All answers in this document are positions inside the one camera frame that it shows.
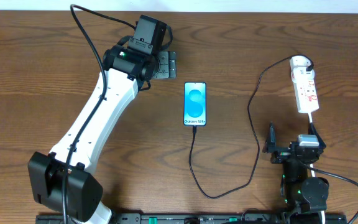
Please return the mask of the blue Galaxy smartphone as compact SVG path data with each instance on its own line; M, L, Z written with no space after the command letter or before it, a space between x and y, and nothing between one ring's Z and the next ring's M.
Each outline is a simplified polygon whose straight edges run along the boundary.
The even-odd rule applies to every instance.
M185 126L205 126L206 115L206 83L186 82L184 85L183 124Z

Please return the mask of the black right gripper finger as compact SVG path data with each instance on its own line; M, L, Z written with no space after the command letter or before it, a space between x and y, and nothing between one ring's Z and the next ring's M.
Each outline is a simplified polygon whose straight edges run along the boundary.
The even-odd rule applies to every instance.
M275 128L274 128L273 123L271 122L269 124L268 135L265 140L265 144L264 144L262 152L263 153L273 153L273 151L275 151L275 150L276 150Z
M308 134L315 135L317 137L318 142L319 142L319 149L325 149L326 148L325 142L323 141L323 139L318 134L318 132L317 132L317 130L316 130L316 128L315 128L313 123L309 123Z

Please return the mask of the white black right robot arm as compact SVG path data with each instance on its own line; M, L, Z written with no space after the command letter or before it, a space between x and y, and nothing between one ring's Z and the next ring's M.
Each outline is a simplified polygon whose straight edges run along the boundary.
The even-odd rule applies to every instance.
M287 204L280 212L283 223L327 222L329 182L309 173L325 148L313 123L308 126L308 134L299 135L287 147L277 145L274 125L269 125L263 152L271 155L272 164L283 166L280 193Z

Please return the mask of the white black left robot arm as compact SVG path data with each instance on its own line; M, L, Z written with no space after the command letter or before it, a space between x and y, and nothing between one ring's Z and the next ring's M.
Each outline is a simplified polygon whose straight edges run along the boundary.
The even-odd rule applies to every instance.
M177 55L163 43L171 27L142 15L134 29L98 59L95 89L66 135L48 154L35 152L27 165L34 200L62 213L58 223L109 223L112 211L93 176L101 151L144 84L176 77Z

